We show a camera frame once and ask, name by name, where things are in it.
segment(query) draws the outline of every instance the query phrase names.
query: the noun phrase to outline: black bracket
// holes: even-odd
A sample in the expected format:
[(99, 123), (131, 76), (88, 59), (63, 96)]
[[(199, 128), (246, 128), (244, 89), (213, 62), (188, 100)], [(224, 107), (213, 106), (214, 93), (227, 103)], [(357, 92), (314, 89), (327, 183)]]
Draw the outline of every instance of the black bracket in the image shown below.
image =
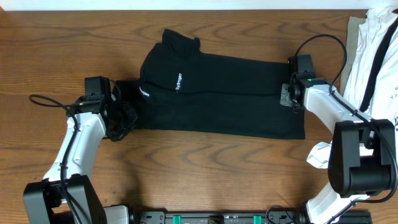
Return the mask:
[[(386, 138), (395, 155), (394, 125), (387, 119), (372, 120), (371, 124)], [(333, 190), (341, 197), (354, 194), (375, 196), (393, 187), (393, 161), (388, 149), (377, 136), (371, 138), (369, 133), (369, 128), (363, 123), (342, 121), (335, 125), (328, 176)], [(360, 156), (360, 143), (373, 149), (373, 155)]]
[(311, 55), (296, 55), (289, 58), (289, 84), (282, 85), (280, 103), (304, 109), (305, 89), (314, 85), (328, 84), (324, 78), (316, 78)]
[(137, 112), (129, 103), (112, 99), (108, 78), (85, 78), (85, 92), (85, 96), (79, 97), (75, 104), (71, 105), (72, 113), (100, 114), (105, 123), (106, 135), (111, 141), (122, 140), (136, 127)]
[[(106, 224), (106, 214), (87, 175), (67, 179), (68, 192), (83, 224)], [(70, 212), (54, 213), (61, 205), (60, 181), (47, 179), (26, 185), (24, 202), (29, 223), (74, 223)]]

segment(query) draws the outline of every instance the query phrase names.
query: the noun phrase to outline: black strap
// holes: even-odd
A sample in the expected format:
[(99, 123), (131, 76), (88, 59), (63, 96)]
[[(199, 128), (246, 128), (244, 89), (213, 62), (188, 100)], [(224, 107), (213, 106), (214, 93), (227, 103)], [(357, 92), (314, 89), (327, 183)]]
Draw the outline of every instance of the black strap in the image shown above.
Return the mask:
[(369, 75), (368, 85), (366, 86), (365, 94), (363, 96), (361, 106), (359, 107), (359, 110), (362, 112), (365, 112), (369, 107), (371, 98), (374, 93), (374, 87), (376, 86), (377, 75), (380, 72), (380, 68), (383, 63), (384, 56), (386, 56), (386, 52), (388, 50), (388, 47), (390, 46), (391, 37), (394, 34), (394, 32), (396, 31), (397, 26), (398, 26), (398, 18), (388, 28), (386, 34), (383, 37), (383, 40), (380, 43), (379, 48), (376, 51), (376, 54), (375, 54), (374, 60), (373, 60), (373, 64), (372, 64), (371, 73)]

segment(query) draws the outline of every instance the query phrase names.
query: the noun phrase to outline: wooden table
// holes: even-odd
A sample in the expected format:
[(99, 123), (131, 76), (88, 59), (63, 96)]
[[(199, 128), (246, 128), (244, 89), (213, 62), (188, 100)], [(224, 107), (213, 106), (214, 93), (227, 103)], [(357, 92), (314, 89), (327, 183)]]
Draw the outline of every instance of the wooden table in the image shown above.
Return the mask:
[[(42, 94), (71, 103), (84, 78), (139, 77), (140, 66), (165, 28), (201, 39), (206, 53), (286, 62), (307, 38), (346, 39), (349, 16), (366, 11), (88, 11), (4, 12), (0, 15), (0, 222), (26, 223), (22, 193), (50, 168), (65, 135), (65, 112), (28, 101)], [(317, 75), (333, 78), (342, 51), (318, 39), (311, 53)], [(328, 182), (305, 162), (331, 134), (306, 114), (306, 140), (285, 141), (186, 131), (133, 131), (104, 140), (91, 181), (104, 206), (176, 210), (265, 210), (298, 207)], [(398, 199), (369, 209), (375, 223), (398, 219)]]

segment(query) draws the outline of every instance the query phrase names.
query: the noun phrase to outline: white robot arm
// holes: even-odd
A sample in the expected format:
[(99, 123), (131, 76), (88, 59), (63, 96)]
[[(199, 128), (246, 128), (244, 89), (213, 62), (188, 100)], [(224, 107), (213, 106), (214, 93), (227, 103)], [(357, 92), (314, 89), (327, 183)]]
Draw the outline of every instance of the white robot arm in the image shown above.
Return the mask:
[[(86, 95), (67, 109), (67, 133), (50, 170), (42, 181), (27, 184), (25, 188), (24, 201), (30, 223), (129, 223), (127, 206), (102, 207), (90, 175), (103, 137), (122, 140), (134, 128), (137, 114), (120, 100), (120, 92), (119, 98), (113, 98), (108, 78), (86, 78), (85, 89)], [(62, 184), (67, 186), (67, 191), (63, 191)], [(52, 212), (52, 208), (62, 202), (68, 202), (73, 215)]]
[[(339, 214), (356, 201), (396, 189), (394, 125), (356, 110), (325, 79), (315, 78), (310, 55), (291, 57), (289, 65), (290, 83), (282, 87), (281, 104), (309, 110), (333, 133), (330, 182), (306, 203), (306, 220), (319, 224), (337, 222)], [(368, 123), (386, 137), (393, 149), (382, 144)], [(361, 157), (360, 143), (373, 149), (373, 155)]]

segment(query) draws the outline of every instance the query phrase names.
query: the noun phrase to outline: wire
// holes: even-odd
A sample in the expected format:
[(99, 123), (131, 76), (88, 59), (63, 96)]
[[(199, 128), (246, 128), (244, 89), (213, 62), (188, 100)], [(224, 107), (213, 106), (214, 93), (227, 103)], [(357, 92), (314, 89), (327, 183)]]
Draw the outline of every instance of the wire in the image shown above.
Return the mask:
[(333, 85), (335, 84), (335, 82), (337, 81), (337, 79), (339, 78), (339, 76), (341, 75), (346, 63), (347, 63), (347, 50), (346, 47), (344, 45), (344, 43), (337, 37), (335, 37), (334, 35), (330, 35), (330, 34), (320, 34), (320, 35), (316, 35), (313, 36), (311, 38), (309, 38), (308, 40), (306, 40), (296, 51), (296, 56), (297, 54), (300, 52), (300, 49), (309, 41), (318, 38), (318, 37), (330, 37), (332, 39), (337, 40), (337, 42), (339, 42), (339, 44), (341, 45), (343, 51), (344, 51), (344, 59), (343, 59), (343, 64), (340, 68), (340, 71), (338, 72), (337, 76), (333, 79), (332, 83), (329, 85), (329, 92), (332, 95), (332, 97), (341, 105), (343, 105), (349, 112), (351, 112), (353, 115), (355, 115), (357, 118), (359, 118), (360, 120), (363, 121), (363, 123), (371, 130), (374, 132), (374, 134), (381, 140), (381, 143), (387, 147), (387, 151), (389, 153), (389, 156), (392, 160), (393, 163), (393, 170), (394, 170), (394, 183), (392, 184), (392, 189), (389, 192), (389, 194), (387, 196), (385, 196), (382, 199), (377, 199), (377, 200), (360, 200), (360, 199), (356, 199), (351, 201), (351, 203), (344, 208), (340, 213), (337, 214), (337, 216), (333, 217), (329, 223), (333, 222), (336, 218), (342, 216), (342, 214), (344, 214), (346, 211), (348, 211), (350, 208), (352, 208), (353, 206), (355, 206), (357, 203), (382, 203), (382, 202), (386, 202), (388, 201), (390, 198), (392, 198), (395, 194), (395, 192), (397, 191), (397, 187), (398, 187), (398, 167), (397, 167), (397, 161), (396, 161), (396, 157), (394, 156), (393, 150), (390, 146), (390, 144), (388, 143), (387, 139), (385, 139), (385, 137), (380, 133), (379, 130), (377, 130), (377, 128), (371, 124), (367, 119), (365, 119), (364, 117), (362, 117), (360, 114), (358, 114), (358, 110), (354, 110), (351, 107), (349, 107), (346, 103), (344, 103), (341, 99), (339, 99), (336, 95), (335, 95), (335, 90), (333, 90)]
[(275, 208), (275, 207), (281, 208), (281, 209), (286, 213), (286, 215), (292, 220), (292, 222), (289, 222), (289, 223), (287, 223), (287, 224), (294, 223), (293, 217), (291, 217), (291, 216), (289, 215), (289, 213), (286, 212), (286, 210), (285, 210), (285, 208), (284, 208), (283, 206), (281, 206), (281, 205), (273, 205), (273, 206), (269, 207), (269, 208), (267, 209), (267, 211), (266, 211), (266, 218), (268, 219), (268, 221), (269, 221), (271, 224), (276, 224), (276, 223), (274, 223), (270, 218), (268, 218), (268, 213), (269, 213), (273, 208)]
[[(56, 106), (55, 106), (55, 105), (45, 105), (45, 104), (43, 104), (43, 103), (38, 103), (37, 101), (34, 101), (33, 98), (41, 98), (41, 99), (43, 99), (43, 100), (48, 100), (48, 101), (54, 103)], [(30, 95), (30, 96), (29, 96), (29, 99), (30, 99), (32, 102), (34, 102), (34, 103), (36, 103), (36, 104), (38, 104), (38, 105), (40, 105), (40, 106), (51, 106), (51, 107), (61, 107), (61, 108), (63, 108), (63, 109), (68, 113), (68, 115), (73, 119), (73, 122), (75, 123), (75, 125), (74, 125), (74, 127), (73, 127), (73, 128), (74, 128), (74, 132), (73, 132), (73, 134), (72, 134), (72, 137), (71, 137), (70, 140), (69, 140), (67, 149), (65, 150), (65, 153), (64, 153), (63, 158), (62, 158), (62, 162), (60, 163), (60, 167), (61, 167), (60, 179), (61, 179), (61, 189), (62, 189), (63, 197), (64, 197), (65, 200), (67, 201), (68, 206), (69, 206), (69, 208), (70, 208), (70, 211), (72, 212), (73, 217), (75, 218), (75, 221), (77, 222), (77, 224), (81, 224), (81, 220), (80, 220), (80, 218), (79, 218), (79, 216), (78, 216), (78, 214), (77, 214), (77, 211), (76, 211), (76, 209), (75, 209), (75, 206), (72, 204), (72, 201), (70, 200), (70, 195), (69, 195), (69, 193), (68, 193), (68, 191), (67, 191), (67, 187), (66, 187), (66, 183), (65, 183), (65, 173), (66, 173), (66, 165), (67, 165), (68, 155), (69, 155), (70, 149), (71, 149), (72, 146), (73, 146), (73, 142), (74, 142), (74, 140), (75, 140), (75, 138), (76, 138), (77, 132), (79, 132), (79, 127), (78, 127), (77, 119), (76, 119), (75, 116), (72, 114), (72, 112), (67, 108), (66, 105), (63, 105), (63, 104), (61, 104), (60, 102), (58, 102), (58, 101), (56, 101), (56, 100), (53, 100), (53, 99), (51, 99), (51, 98), (49, 98), (49, 97), (41, 96), (41, 95)]]
[(46, 107), (57, 107), (57, 108), (59, 108), (59, 107), (61, 107), (61, 106), (59, 106), (59, 105), (48, 105), (48, 104), (45, 104), (45, 103), (40, 103), (40, 102), (38, 102), (38, 101), (35, 101), (35, 100), (33, 100), (33, 98), (40, 98), (40, 97), (38, 97), (38, 96), (40, 96), (40, 95), (35, 95), (35, 94), (33, 94), (33, 95), (30, 95), (29, 96), (29, 100), (32, 102), (32, 103), (34, 103), (34, 104), (36, 104), (36, 105), (40, 105), (40, 106), (46, 106)]

